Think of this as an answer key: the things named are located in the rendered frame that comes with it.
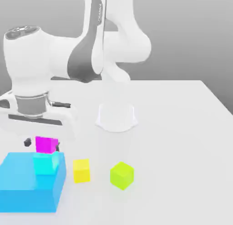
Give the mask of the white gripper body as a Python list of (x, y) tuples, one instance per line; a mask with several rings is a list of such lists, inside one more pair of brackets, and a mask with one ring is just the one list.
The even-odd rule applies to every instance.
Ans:
[(49, 108), (43, 115), (25, 117), (0, 108), (0, 131), (23, 137), (76, 138), (76, 115), (70, 108)]

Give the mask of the small yellow cube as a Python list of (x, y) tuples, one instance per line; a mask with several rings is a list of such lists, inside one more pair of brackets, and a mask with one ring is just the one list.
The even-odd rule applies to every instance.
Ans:
[(90, 164), (89, 159), (73, 160), (73, 178), (74, 183), (90, 182)]

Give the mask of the large blue box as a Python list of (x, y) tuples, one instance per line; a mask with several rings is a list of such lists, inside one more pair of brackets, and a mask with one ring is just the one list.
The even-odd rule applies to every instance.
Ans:
[(54, 213), (66, 179), (66, 162), (58, 152), (59, 165), (52, 175), (37, 175), (33, 153), (8, 153), (0, 164), (1, 213)]

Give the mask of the small cyan cube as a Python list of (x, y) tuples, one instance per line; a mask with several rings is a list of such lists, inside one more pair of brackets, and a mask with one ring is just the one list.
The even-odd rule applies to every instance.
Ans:
[(36, 175), (54, 175), (59, 166), (59, 153), (34, 153), (33, 165)]

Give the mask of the small magenta cube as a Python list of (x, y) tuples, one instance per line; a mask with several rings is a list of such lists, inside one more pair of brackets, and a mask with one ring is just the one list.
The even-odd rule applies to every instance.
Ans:
[(54, 153), (58, 143), (58, 139), (56, 138), (35, 137), (35, 146), (38, 153)]

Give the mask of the small lime green cube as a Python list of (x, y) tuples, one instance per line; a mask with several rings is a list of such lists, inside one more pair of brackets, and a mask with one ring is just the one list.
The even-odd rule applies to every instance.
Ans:
[(121, 190), (125, 190), (134, 181), (134, 168), (119, 162), (110, 170), (110, 182)]

